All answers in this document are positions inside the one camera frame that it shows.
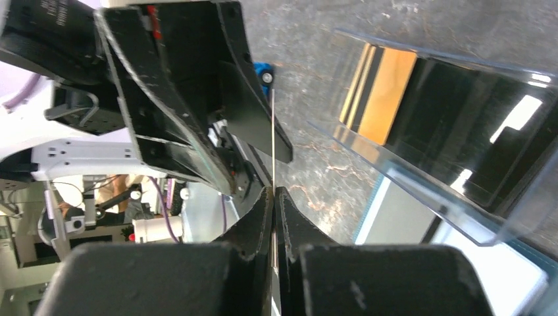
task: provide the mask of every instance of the white cylinder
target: white cylinder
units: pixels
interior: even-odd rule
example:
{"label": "white cylinder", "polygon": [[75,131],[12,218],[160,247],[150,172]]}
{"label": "white cylinder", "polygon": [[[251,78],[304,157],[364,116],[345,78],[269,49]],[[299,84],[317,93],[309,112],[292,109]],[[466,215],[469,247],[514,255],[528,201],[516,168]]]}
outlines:
{"label": "white cylinder", "polygon": [[[177,238],[181,237],[182,218],[179,216],[172,216],[168,219],[174,235]],[[138,219],[132,221],[132,224],[134,226],[137,244],[172,238],[168,233],[165,219]]]}

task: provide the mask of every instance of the gray stone surface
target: gray stone surface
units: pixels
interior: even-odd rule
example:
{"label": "gray stone surface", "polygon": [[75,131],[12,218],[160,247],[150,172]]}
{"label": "gray stone surface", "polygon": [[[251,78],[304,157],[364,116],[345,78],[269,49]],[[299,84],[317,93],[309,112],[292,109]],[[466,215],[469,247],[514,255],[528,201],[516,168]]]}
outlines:
{"label": "gray stone surface", "polygon": [[[308,124],[333,121],[361,45],[336,28],[542,72],[558,72],[558,9],[552,1],[244,0],[254,60],[274,63],[276,110],[295,146],[279,164],[299,208],[323,231],[350,242],[375,172]],[[270,159],[263,155],[270,168]],[[558,253],[558,213],[529,236]]]}

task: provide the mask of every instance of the black panel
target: black panel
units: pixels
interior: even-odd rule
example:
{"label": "black panel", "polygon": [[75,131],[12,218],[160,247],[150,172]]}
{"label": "black panel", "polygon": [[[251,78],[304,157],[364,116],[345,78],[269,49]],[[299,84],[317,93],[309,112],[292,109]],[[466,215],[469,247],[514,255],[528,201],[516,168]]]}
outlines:
{"label": "black panel", "polygon": [[299,250],[308,244],[336,243],[300,213],[286,188],[276,189],[274,211],[281,311],[283,315],[304,315],[306,305]]}
{"label": "black panel", "polygon": [[36,315],[239,315],[251,275],[230,246],[84,245]]}
{"label": "black panel", "polygon": [[265,315],[264,310],[270,307],[272,193],[272,188],[263,188],[248,214],[215,240],[235,245],[249,262],[252,274],[241,282],[251,286],[250,291],[243,293],[250,302],[242,311],[235,312],[238,315]]}
{"label": "black panel", "polygon": [[53,107],[45,111],[47,120],[71,128],[102,135],[126,127],[112,83],[93,86],[56,85]]}
{"label": "black panel", "polygon": [[[145,29],[149,17],[152,32]],[[104,9],[97,25],[140,159],[242,199],[251,175],[239,182],[237,165],[207,136],[212,122],[226,119],[231,134],[271,154],[270,109],[251,62],[240,4]],[[291,161],[292,146],[276,126],[277,159]]]}
{"label": "black panel", "polygon": [[301,270],[307,316],[492,315],[474,269],[450,247],[306,247]]}
{"label": "black panel", "polygon": [[1,6],[7,10],[0,60],[78,84],[104,80],[91,7],[79,0],[6,0]]}
{"label": "black panel", "polygon": [[504,212],[558,135],[557,100],[552,84],[418,59],[386,148],[447,185],[470,172],[465,196]]}

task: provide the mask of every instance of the transparent acrylic box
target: transparent acrylic box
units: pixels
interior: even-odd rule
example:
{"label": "transparent acrylic box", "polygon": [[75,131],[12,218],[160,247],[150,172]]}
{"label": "transparent acrylic box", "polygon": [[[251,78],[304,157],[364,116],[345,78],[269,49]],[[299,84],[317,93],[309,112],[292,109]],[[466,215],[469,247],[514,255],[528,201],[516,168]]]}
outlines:
{"label": "transparent acrylic box", "polygon": [[[347,30],[332,34],[361,41],[363,53],[352,79],[337,78],[347,97],[327,109],[340,122],[316,118],[312,126],[479,246],[529,234],[556,211],[554,75]],[[468,231],[471,220],[494,234]]]}

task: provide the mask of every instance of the metal bracket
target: metal bracket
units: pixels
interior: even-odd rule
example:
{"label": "metal bracket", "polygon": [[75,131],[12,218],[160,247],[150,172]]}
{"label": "metal bracket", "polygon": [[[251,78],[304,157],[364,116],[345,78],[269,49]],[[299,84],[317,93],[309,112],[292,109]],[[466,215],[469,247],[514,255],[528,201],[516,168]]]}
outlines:
{"label": "metal bracket", "polygon": [[54,222],[54,229],[56,238],[52,239],[51,244],[58,255],[60,260],[66,259],[71,252],[70,242],[66,235],[66,225],[64,219],[62,218],[62,213],[56,205],[56,197],[52,185],[49,181],[45,182],[45,202],[47,206],[47,212],[49,219]]}
{"label": "metal bracket", "polygon": [[142,174],[164,178],[136,158],[130,143],[55,140],[33,149],[32,162],[39,165],[32,172],[37,181],[77,174]]}
{"label": "metal bracket", "polygon": [[53,106],[45,111],[45,118],[93,135],[114,132],[126,127],[117,99],[112,83],[56,84]]}
{"label": "metal bracket", "polygon": [[86,231],[85,216],[73,216],[69,221],[64,222],[66,234],[81,234]]}

